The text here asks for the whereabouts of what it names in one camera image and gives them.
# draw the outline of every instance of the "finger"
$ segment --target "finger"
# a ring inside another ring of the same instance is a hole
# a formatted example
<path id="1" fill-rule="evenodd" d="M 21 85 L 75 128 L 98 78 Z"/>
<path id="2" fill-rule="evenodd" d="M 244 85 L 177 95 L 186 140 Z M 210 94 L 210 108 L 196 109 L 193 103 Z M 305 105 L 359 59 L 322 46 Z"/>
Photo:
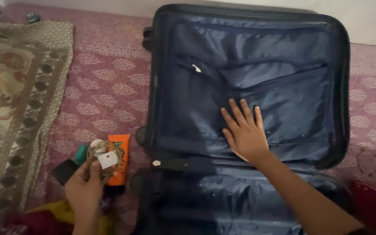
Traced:
<path id="1" fill-rule="evenodd" d="M 261 109 L 259 106 L 255 107 L 255 116 L 256 116 L 256 126 L 260 129 L 264 128 L 264 123 L 262 121 Z"/>
<path id="2" fill-rule="evenodd" d="M 88 182 L 90 184 L 94 184 L 94 183 L 99 184 L 101 182 L 101 179 L 99 178 L 100 170 L 101 170 L 101 164 L 99 163 L 99 161 L 94 161 L 91 165 L 91 168 L 89 169 L 91 176 Z"/>
<path id="3" fill-rule="evenodd" d="M 228 104 L 232 108 L 233 115 L 236 118 L 236 121 L 239 124 L 239 126 L 247 126 L 246 119 L 244 119 L 243 113 L 240 111 L 239 107 L 237 107 L 237 104 L 234 101 L 234 99 L 229 99 Z"/>
<path id="4" fill-rule="evenodd" d="M 232 117 L 230 116 L 230 114 L 227 112 L 225 108 L 222 108 L 221 112 L 230 130 L 236 131 L 237 129 L 239 129 L 239 125 L 237 125 L 237 122 L 232 119 Z"/>
<path id="5" fill-rule="evenodd" d="M 235 148 L 236 144 L 234 142 L 234 137 L 231 131 L 227 130 L 226 128 L 223 129 L 223 134 L 226 137 L 227 143 L 230 148 Z"/>
<path id="6" fill-rule="evenodd" d="M 240 105 L 243 109 L 244 117 L 246 118 L 246 121 L 249 125 L 253 125 L 255 121 L 253 120 L 252 112 L 250 111 L 249 106 L 247 105 L 247 102 L 245 99 L 240 100 Z"/>
<path id="7" fill-rule="evenodd" d="M 111 179 L 111 176 L 106 176 L 104 179 L 102 179 L 101 184 L 103 186 L 106 185 L 110 179 Z"/>
<path id="8" fill-rule="evenodd" d="M 75 173 L 72 175 L 72 178 L 75 178 L 75 179 L 82 179 L 84 177 L 84 173 L 85 173 L 85 168 L 86 168 L 86 162 L 83 163 L 76 171 Z"/>

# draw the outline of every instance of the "suitcase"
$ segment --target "suitcase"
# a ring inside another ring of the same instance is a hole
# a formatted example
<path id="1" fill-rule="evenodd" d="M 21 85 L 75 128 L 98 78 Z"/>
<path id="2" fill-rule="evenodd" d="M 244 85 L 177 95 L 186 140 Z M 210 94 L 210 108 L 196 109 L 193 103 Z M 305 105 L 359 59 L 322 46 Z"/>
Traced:
<path id="1" fill-rule="evenodd" d="M 228 99 L 262 111 L 270 150 L 347 211 L 347 188 L 317 171 L 349 143 L 350 46 L 320 14 L 172 4 L 143 45 L 152 52 L 147 125 L 137 139 L 153 161 L 131 188 L 138 234 L 303 234 L 274 187 L 232 153 L 219 109 Z"/>

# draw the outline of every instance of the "white tag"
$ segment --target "white tag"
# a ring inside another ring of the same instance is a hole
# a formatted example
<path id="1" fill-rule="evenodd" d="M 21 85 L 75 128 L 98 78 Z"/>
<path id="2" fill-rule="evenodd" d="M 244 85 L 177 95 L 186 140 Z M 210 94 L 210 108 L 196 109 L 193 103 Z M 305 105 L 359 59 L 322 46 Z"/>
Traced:
<path id="1" fill-rule="evenodd" d="M 152 165 L 154 165 L 154 166 L 160 166 L 160 161 L 158 161 L 158 160 L 154 160 L 154 161 L 152 162 Z"/>
<path id="2" fill-rule="evenodd" d="M 196 72 L 201 73 L 201 69 L 199 67 L 197 67 L 195 64 L 193 64 L 192 66 L 194 66 Z"/>
<path id="3" fill-rule="evenodd" d="M 118 163 L 117 155 L 111 151 L 98 156 L 98 161 L 101 163 L 101 168 L 104 170 L 110 166 Z"/>

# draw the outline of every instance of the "hand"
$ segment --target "hand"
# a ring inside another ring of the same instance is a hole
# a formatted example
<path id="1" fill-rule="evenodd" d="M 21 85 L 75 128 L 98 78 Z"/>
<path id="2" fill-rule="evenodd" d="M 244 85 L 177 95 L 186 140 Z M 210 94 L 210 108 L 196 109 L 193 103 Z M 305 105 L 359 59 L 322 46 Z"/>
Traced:
<path id="1" fill-rule="evenodd" d="M 98 205 L 102 198 L 102 189 L 107 179 L 101 181 L 99 171 L 101 169 L 99 161 L 94 161 L 91 165 L 90 179 L 84 180 L 84 163 L 75 174 L 65 184 L 66 199 L 75 211 L 75 219 L 93 220 L 98 215 Z"/>
<path id="2" fill-rule="evenodd" d="M 260 165 L 266 158 L 271 158 L 273 155 L 269 152 L 259 107 L 254 108 L 254 120 L 245 99 L 240 100 L 244 115 L 233 99 L 229 99 L 228 103 L 237 122 L 225 108 L 222 108 L 221 112 L 229 128 L 224 128 L 223 133 L 232 151 L 254 165 Z"/>

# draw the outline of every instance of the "left hand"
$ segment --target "left hand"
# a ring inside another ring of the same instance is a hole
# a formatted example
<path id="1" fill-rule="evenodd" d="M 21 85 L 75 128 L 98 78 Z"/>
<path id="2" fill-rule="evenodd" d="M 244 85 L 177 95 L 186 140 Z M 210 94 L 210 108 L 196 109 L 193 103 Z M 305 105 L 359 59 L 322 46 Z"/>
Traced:
<path id="1" fill-rule="evenodd" d="M 88 182 L 84 180 L 84 163 L 65 184 L 66 199 L 79 218 L 87 217 L 91 220 L 98 214 L 99 201 L 102 198 L 103 187 L 108 179 L 101 180 L 99 161 L 94 161 L 90 168 L 91 178 Z"/>

